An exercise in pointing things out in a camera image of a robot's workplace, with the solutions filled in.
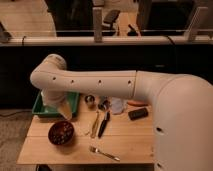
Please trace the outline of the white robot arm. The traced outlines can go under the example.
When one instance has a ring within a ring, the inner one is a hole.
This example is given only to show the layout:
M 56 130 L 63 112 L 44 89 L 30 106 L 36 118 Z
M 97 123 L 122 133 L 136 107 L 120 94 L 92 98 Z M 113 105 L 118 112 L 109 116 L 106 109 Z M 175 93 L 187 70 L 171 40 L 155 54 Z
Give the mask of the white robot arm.
M 144 101 L 152 106 L 155 171 L 213 171 L 213 85 L 189 74 L 67 69 L 50 54 L 30 75 L 46 104 L 68 92 Z

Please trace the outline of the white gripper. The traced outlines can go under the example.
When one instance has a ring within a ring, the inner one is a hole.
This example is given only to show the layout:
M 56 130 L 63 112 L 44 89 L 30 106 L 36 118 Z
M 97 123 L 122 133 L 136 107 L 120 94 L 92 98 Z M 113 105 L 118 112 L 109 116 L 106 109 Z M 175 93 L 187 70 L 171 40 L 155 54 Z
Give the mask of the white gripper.
M 72 110 L 66 92 L 42 90 L 41 96 L 45 106 L 55 108 L 66 120 L 72 119 Z

